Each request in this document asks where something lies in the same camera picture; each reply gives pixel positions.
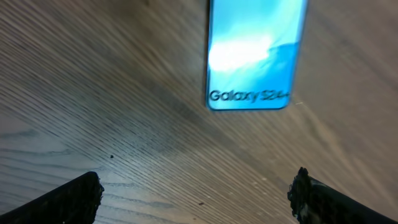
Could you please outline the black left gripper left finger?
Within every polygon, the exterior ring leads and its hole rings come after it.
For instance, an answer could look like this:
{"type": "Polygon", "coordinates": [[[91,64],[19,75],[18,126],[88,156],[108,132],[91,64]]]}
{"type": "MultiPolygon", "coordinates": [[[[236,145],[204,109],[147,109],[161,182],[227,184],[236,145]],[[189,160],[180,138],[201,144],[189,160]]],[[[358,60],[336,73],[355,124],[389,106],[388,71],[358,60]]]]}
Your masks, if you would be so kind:
{"type": "Polygon", "coordinates": [[[1,224],[92,224],[103,192],[90,171],[1,215],[1,224]]]}

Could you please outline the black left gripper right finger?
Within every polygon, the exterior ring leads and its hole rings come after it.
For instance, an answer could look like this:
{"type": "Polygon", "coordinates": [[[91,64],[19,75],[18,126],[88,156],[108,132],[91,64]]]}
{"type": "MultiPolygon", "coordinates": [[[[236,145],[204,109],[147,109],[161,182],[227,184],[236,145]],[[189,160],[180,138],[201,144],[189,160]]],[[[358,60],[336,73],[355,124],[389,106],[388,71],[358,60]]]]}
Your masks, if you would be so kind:
{"type": "Polygon", "coordinates": [[[289,186],[287,198],[300,224],[397,224],[309,176],[304,167],[289,186]]]}

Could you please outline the blue Galaxy smartphone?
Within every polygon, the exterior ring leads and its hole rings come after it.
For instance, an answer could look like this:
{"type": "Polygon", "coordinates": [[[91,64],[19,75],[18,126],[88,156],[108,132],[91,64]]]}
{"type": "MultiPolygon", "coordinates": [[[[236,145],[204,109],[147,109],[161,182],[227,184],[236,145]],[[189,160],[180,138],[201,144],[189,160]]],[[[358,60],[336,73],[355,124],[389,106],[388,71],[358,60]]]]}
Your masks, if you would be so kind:
{"type": "Polygon", "coordinates": [[[307,0],[210,0],[206,105],[280,110],[292,96],[307,0]]]}

